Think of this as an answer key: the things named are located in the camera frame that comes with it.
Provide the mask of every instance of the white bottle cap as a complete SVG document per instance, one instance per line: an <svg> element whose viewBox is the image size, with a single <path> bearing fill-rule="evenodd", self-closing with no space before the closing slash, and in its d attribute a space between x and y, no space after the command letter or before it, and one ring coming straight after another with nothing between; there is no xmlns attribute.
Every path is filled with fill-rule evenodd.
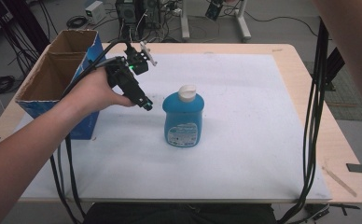
<svg viewBox="0 0 362 224"><path fill-rule="evenodd" d="M192 102L196 96L196 86L185 85L178 91L178 98L185 103Z"/></svg>

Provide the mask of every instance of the blue bottle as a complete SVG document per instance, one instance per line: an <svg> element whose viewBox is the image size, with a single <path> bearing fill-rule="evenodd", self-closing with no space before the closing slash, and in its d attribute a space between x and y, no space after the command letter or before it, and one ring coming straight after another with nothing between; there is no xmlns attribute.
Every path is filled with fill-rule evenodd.
<svg viewBox="0 0 362 224"><path fill-rule="evenodd" d="M168 96L163 102L167 143L175 147L196 146L201 139L203 108L204 100L193 85L182 86Z"/></svg>

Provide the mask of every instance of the blue liquid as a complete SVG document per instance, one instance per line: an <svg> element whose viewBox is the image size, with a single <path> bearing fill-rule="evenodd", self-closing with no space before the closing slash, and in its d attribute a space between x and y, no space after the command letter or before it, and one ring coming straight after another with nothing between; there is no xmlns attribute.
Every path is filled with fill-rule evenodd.
<svg viewBox="0 0 362 224"><path fill-rule="evenodd" d="M164 137L172 146L193 147L201 139L202 110L204 100L196 94L192 102L183 102L178 98L178 92L168 96L163 102L166 112Z"/></svg>

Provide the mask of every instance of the open box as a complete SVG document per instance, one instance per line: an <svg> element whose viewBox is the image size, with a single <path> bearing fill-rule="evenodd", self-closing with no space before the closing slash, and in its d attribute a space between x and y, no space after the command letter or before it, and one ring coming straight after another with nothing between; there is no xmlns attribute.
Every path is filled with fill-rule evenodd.
<svg viewBox="0 0 362 224"><path fill-rule="evenodd" d="M71 80L103 51L96 31L62 31L38 59L16 103L32 118L50 110ZM84 118L71 131L72 139L91 139L99 112Z"/></svg>

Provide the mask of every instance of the forearm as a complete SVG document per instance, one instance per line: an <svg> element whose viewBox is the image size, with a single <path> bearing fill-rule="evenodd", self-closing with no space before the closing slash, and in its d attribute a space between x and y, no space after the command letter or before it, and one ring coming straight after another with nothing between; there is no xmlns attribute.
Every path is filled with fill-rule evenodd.
<svg viewBox="0 0 362 224"><path fill-rule="evenodd" d="M313 2L362 95L362 1Z"/></svg>
<svg viewBox="0 0 362 224"><path fill-rule="evenodd" d="M85 115L83 109L72 102L61 101L0 143L0 222L53 151Z"/></svg>

